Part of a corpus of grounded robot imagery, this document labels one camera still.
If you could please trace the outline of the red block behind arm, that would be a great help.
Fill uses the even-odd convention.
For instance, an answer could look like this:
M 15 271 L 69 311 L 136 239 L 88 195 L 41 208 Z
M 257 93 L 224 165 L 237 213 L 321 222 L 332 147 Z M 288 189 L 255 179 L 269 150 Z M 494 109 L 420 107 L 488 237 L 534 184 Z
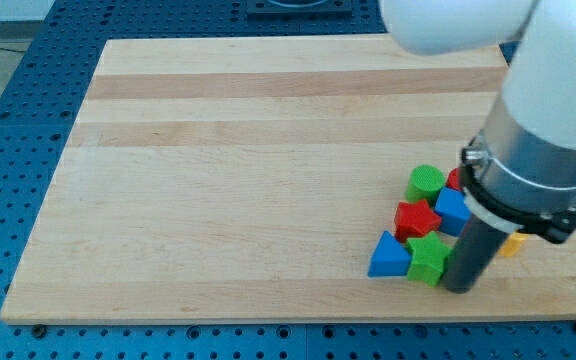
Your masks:
M 455 191 L 462 192 L 462 186 L 461 186 L 460 180 L 459 180 L 459 169 L 458 168 L 454 168 L 449 172 L 447 179 L 446 179 L 446 187 L 450 188 L 452 190 L 455 190 Z

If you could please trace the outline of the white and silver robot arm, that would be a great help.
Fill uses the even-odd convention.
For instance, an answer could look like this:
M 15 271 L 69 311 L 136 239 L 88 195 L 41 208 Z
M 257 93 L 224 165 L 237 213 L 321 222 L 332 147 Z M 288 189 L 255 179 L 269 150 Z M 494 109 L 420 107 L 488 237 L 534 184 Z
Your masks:
M 405 50 L 437 55 L 516 41 L 491 111 L 462 150 L 463 243 L 576 231 L 576 1 L 383 1 Z

